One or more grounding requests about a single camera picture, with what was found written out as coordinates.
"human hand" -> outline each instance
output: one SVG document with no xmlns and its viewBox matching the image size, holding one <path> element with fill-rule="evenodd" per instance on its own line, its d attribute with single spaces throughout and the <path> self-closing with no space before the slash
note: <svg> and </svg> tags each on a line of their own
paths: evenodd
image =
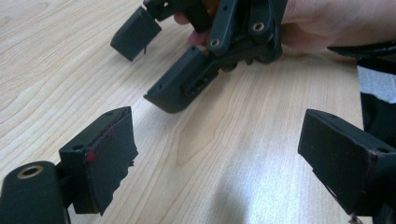
<svg viewBox="0 0 396 224">
<path fill-rule="evenodd" d="M 215 15 L 219 0 L 204 1 Z M 282 44 L 303 52 L 359 46 L 396 39 L 395 0 L 289 0 L 281 26 Z M 187 24 L 176 14 L 179 24 Z M 210 31 L 193 32 L 189 43 L 204 44 Z"/>
</svg>

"light wood grain surface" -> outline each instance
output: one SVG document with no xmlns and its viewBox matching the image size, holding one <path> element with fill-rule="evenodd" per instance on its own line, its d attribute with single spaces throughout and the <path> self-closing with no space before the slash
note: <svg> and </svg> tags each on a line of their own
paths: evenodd
<svg viewBox="0 0 396 224">
<path fill-rule="evenodd" d="M 0 7 L 0 179 L 58 150 L 101 114 L 130 105 L 139 156 L 105 214 L 73 223 L 347 223 L 297 154 L 304 112 L 361 126 L 356 65 L 285 50 L 240 63 L 181 113 L 142 98 L 187 49 L 172 19 L 130 63 L 109 46 L 138 0 L 4 0 Z"/>
</svg>

